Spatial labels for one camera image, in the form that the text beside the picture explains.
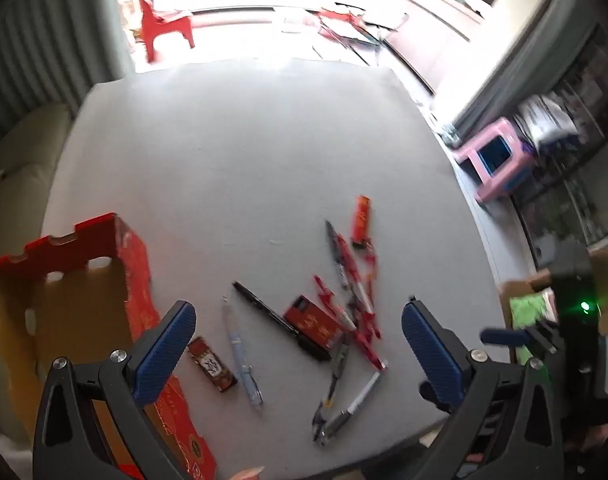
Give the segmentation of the person left hand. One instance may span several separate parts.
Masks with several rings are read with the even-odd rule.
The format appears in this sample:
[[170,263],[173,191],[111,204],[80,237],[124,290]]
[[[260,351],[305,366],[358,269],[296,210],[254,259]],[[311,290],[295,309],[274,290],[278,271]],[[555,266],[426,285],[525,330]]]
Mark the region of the person left hand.
[[236,472],[229,480],[260,480],[264,466],[257,466]]

